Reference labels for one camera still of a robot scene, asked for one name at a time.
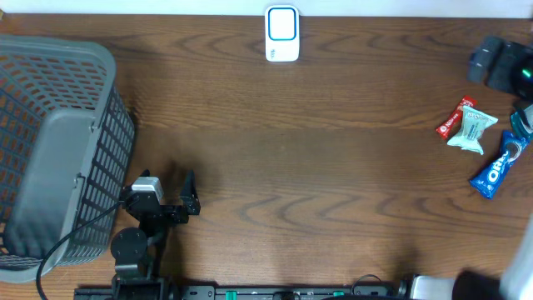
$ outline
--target basket bottom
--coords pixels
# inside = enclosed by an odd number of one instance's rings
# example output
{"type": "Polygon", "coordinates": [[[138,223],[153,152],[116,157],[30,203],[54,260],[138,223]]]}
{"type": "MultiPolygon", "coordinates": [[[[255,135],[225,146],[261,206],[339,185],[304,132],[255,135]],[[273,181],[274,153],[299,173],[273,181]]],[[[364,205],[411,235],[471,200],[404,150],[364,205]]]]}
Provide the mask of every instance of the basket bottom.
{"type": "Polygon", "coordinates": [[[42,258],[60,239],[77,174],[87,151],[93,113],[61,109],[39,130],[12,215],[6,224],[10,255],[42,258]]]}

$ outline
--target green clip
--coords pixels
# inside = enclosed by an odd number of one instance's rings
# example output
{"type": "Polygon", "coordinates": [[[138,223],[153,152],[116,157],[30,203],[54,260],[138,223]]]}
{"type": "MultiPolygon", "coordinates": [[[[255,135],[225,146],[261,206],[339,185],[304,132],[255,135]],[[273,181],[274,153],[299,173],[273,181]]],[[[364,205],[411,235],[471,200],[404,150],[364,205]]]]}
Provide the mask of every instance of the green clip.
{"type": "Polygon", "coordinates": [[[227,291],[226,292],[226,300],[237,300],[237,292],[235,292],[235,291],[227,291]]]}

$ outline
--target red snack wrapper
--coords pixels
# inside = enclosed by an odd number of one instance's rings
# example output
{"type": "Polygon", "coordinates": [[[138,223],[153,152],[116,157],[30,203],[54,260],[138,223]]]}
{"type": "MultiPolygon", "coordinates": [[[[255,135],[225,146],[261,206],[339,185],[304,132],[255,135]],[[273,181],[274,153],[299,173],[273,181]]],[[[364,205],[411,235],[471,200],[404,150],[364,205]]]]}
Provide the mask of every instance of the red snack wrapper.
{"type": "Polygon", "coordinates": [[[451,128],[459,122],[463,117],[463,106],[469,106],[473,108],[477,104],[477,101],[470,96],[464,96],[463,99],[457,104],[456,109],[451,113],[448,119],[442,123],[437,129],[435,129],[442,139],[447,139],[450,135],[451,128]]]}

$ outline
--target candy wrapper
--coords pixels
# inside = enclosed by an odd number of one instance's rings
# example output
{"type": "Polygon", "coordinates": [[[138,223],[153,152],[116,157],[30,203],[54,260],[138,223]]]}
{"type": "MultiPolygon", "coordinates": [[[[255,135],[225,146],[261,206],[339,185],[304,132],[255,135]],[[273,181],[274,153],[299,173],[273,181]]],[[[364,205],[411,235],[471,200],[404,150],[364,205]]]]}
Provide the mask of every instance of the candy wrapper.
{"type": "Polygon", "coordinates": [[[461,120],[463,116],[463,107],[474,107],[477,104],[477,101],[474,98],[469,96],[464,96],[463,99],[457,104],[456,109],[451,113],[448,119],[442,123],[437,129],[437,133],[441,135],[442,139],[447,139],[450,135],[450,130],[453,126],[461,120]]]}
{"type": "Polygon", "coordinates": [[[449,146],[459,146],[483,155],[479,139],[488,127],[496,124],[498,119],[472,107],[463,106],[463,123],[461,130],[448,141],[449,146]]]}
{"type": "Polygon", "coordinates": [[[528,144],[527,139],[517,137],[512,132],[504,131],[501,139],[500,157],[470,180],[470,185],[483,197],[492,199],[501,183],[503,183],[507,172],[509,172],[509,169],[515,164],[515,160],[522,154],[528,144]]]}

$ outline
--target light green snack wrapper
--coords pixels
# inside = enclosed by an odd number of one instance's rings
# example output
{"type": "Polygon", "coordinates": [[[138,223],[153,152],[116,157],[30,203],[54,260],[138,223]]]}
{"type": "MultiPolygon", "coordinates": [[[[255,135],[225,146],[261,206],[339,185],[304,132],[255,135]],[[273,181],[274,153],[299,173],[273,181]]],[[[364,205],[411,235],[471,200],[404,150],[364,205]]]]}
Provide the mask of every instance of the light green snack wrapper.
{"type": "Polygon", "coordinates": [[[463,123],[461,130],[448,141],[449,146],[458,146],[462,150],[470,150],[483,155],[479,139],[485,129],[496,124],[498,119],[472,107],[463,107],[463,123]]]}

